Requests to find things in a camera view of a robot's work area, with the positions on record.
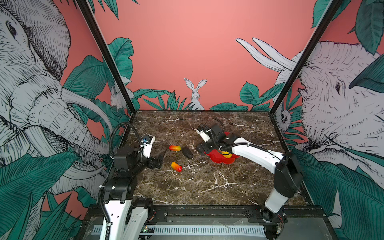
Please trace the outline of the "long yellow fake fruit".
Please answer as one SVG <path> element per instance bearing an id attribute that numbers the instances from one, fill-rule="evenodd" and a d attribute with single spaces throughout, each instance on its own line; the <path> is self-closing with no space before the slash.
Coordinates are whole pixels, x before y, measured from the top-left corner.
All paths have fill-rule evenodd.
<path id="1" fill-rule="evenodd" d="M 232 154 L 229 153 L 229 152 L 225 152 L 225 151 L 222 151 L 222 155 L 225 157 L 225 158 L 231 158 L 232 157 Z"/>

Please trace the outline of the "red-yellow fake mango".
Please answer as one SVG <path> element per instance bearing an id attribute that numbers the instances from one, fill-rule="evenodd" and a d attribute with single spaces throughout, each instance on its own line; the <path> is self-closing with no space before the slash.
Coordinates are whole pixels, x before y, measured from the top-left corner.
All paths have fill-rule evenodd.
<path id="1" fill-rule="evenodd" d="M 171 168 L 177 172 L 181 172 L 183 170 L 183 167 L 175 162 L 171 163 Z"/>
<path id="2" fill-rule="evenodd" d="M 174 152 L 178 152 L 178 151 L 182 150 L 182 147 L 181 146 L 176 146 L 176 145 L 171 145 L 171 146 L 169 146 L 169 150 L 170 151 L 174 151 Z"/>

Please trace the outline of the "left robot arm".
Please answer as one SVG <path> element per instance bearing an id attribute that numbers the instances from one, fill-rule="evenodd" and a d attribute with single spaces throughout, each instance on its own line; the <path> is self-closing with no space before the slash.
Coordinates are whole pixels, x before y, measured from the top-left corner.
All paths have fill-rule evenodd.
<path id="1" fill-rule="evenodd" d="M 138 240 L 145 222 L 154 218 L 153 200 L 133 200 L 138 175 L 146 168 L 160 169 L 166 151 L 157 157 L 142 154 L 139 147 L 125 146 L 114 156 L 114 168 L 106 182 L 100 186 L 99 206 L 104 221 L 101 240 Z"/>

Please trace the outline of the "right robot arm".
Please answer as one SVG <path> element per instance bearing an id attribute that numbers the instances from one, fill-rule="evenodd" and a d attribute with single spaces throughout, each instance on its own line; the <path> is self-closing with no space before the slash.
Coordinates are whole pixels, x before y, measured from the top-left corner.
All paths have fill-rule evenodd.
<path id="1" fill-rule="evenodd" d="M 203 141 L 196 146 L 199 154 L 217 151 L 220 155 L 236 155 L 246 158 L 274 175 L 274 188 L 261 206 L 265 222 L 281 221 L 283 206 L 294 197 L 303 182 L 303 171 L 297 156 L 280 153 L 253 144 L 235 134 L 226 134 L 221 126 L 201 124 L 196 129 Z"/>

